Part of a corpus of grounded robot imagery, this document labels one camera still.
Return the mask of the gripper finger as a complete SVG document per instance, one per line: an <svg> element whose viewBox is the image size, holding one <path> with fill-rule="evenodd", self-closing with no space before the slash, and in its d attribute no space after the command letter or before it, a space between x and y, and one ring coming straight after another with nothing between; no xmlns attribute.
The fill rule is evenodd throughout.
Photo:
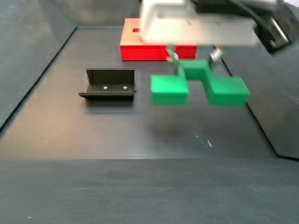
<svg viewBox="0 0 299 224"><path fill-rule="evenodd" d="M210 62L218 62L223 56L223 49L221 46L217 46L210 53Z"/></svg>
<svg viewBox="0 0 299 224"><path fill-rule="evenodd" d="M175 66L179 65L181 59L179 55L174 51L171 47L167 48L169 56L167 56L167 61L171 62Z"/></svg>

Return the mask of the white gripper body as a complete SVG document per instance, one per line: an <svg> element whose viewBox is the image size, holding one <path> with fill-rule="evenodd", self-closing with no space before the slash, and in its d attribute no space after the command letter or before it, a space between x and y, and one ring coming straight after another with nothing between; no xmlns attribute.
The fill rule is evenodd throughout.
<svg viewBox="0 0 299 224"><path fill-rule="evenodd" d="M146 43L201 46L254 46L254 20L198 14L189 0L143 0L141 39Z"/></svg>

